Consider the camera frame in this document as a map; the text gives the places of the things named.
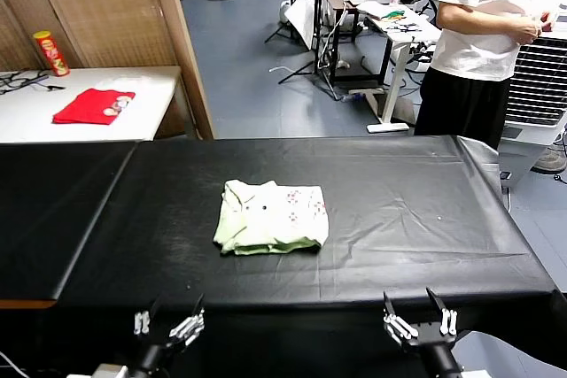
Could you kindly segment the person right hand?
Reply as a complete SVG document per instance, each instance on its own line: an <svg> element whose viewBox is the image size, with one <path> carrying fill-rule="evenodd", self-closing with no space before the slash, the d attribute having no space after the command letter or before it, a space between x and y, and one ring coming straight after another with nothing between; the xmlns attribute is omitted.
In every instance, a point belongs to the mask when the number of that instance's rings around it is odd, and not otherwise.
<svg viewBox="0 0 567 378"><path fill-rule="evenodd" d="M528 17L513 19L509 28L509 37L519 45L531 44L541 33L541 21Z"/></svg>

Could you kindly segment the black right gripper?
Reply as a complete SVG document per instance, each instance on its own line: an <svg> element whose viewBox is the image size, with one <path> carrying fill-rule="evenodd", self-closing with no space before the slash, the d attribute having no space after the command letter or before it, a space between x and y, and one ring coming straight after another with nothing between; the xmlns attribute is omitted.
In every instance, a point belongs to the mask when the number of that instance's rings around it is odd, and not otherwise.
<svg viewBox="0 0 567 378"><path fill-rule="evenodd" d="M456 311L448 309L442 299L430 288L429 299L441 314L440 324L409 325L396 314L391 299L384 296L384 329L391 338L401 343L407 353L417 355L431 378L460 378L461 365L452 349L456 342Z"/></svg>

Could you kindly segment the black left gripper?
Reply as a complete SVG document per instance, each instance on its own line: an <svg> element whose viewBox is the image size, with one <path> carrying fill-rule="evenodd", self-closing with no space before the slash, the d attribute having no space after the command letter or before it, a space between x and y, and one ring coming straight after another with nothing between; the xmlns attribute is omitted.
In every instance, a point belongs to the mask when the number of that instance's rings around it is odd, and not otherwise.
<svg viewBox="0 0 567 378"><path fill-rule="evenodd" d="M174 363L182 352L182 346L191 345L205 328L204 295L198 297L190 316L169 332L169 341L146 344L135 361L135 377L154 377ZM162 297L156 297L148 305L134 313L134 334L150 335L159 325Z"/></svg>

